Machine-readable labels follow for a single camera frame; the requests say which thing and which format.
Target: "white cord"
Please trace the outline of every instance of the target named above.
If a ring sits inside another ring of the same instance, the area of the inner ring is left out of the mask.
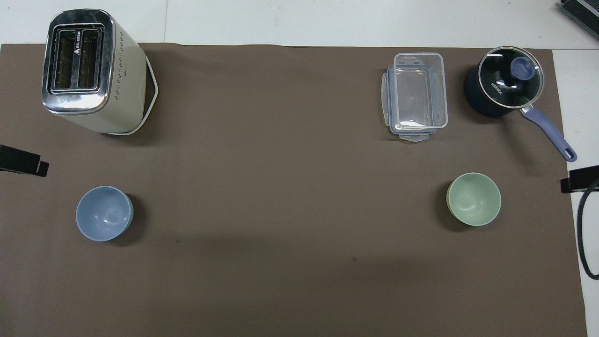
[[[146,119],[150,115],[150,111],[152,111],[152,107],[154,106],[154,102],[156,101],[156,97],[158,97],[158,83],[156,82],[156,76],[154,76],[154,71],[152,70],[152,65],[150,64],[150,60],[148,60],[147,56],[146,56],[146,63],[148,65],[148,69],[150,70],[150,75],[152,75],[152,81],[154,82],[154,97],[152,97],[152,101],[150,102],[150,105],[148,106],[148,110],[146,111],[146,115],[141,120],[141,123],[139,125],[137,125],[137,127],[135,129],[133,129],[132,131],[129,131],[127,133],[108,133],[108,134],[112,134],[112,135],[115,135],[115,136],[128,136],[130,134],[133,134],[137,130],[139,130],[142,125],[144,125],[144,123],[146,122]]]

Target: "green bowl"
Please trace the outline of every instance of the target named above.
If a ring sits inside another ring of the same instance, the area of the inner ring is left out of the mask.
[[[447,206],[458,220],[470,226],[493,221],[501,208],[499,188],[481,173],[465,173],[447,189]]]

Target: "white surface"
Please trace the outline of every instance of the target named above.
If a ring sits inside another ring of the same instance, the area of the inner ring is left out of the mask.
[[[599,49],[599,40],[560,13],[558,3],[559,0],[0,0],[0,43],[45,43],[48,24],[60,11],[101,7],[137,42],[489,48],[511,44],[525,48]],[[597,165],[599,95],[595,87],[599,83],[599,50],[556,50],[554,56],[564,133],[579,156],[568,168]],[[580,195],[572,194],[574,210]],[[599,193],[595,193],[586,205],[584,235],[587,257],[596,272],[598,219]],[[587,278],[584,272],[581,280],[588,333],[599,336],[599,281]]]
[[[564,120],[564,133],[578,154],[568,163],[574,170],[599,164],[599,50],[554,50],[559,101]],[[572,193],[572,210],[582,196]],[[599,193],[591,193],[583,217],[583,242],[591,272],[599,273]],[[589,336],[599,336],[599,281],[590,279],[580,265],[580,279],[585,296],[586,328]]]

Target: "toaster slot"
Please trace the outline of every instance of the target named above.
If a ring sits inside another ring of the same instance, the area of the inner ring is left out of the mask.
[[[55,89],[69,89],[73,68],[73,50],[77,39],[76,31],[62,30],[58,33],[56,65],[54,76]]]
[[[86,29],[81,34],[81,54],[77,87],[95,88],[98,84],[99,61],[101,60],[101,35],[99,29]]]

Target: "toaster power cord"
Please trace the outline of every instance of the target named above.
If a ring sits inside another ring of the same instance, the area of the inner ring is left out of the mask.
[[[585,273],[592,279],[599,279],[599,274],[593,274],[589,268],[589,264],[586,262],[585,247],[582,244],[582,211],[585,208],[586,198],[589,194],[599,186],[599,179],[593,181],[590,186],[585,190],[580,198],[578,204],[578,213],[576,214],[576,240],[578,241],[578,254],[580,254],[580,262],[585,270]]]
[[[146,119],[150,115],[150,112],[152,111],[152,107],[154,106],[154,102],[156,101],[156,97],[158,97],[158,83],[156,82],[156,76],[154,76],[154,70],[152,70],[152,65],[150,64],[150,60],[148,60],[147,56],[146,56],[146,64],[148,65],[148,69],[150,70],[150,75],[152,75],[152,81],[154,82],[154,97],[152,97],[152,101],[150,102],[150,105],[148,106],[146,115],[142,118],[141,123],[139,125],[137,125],[137,127],[134,128],[133,130],[131,130],[127,133],[108,133],[108,134],[113,134],[115,136],[128,136],[130,134],[133,134],[144,125],[144,123],[146,122]]]

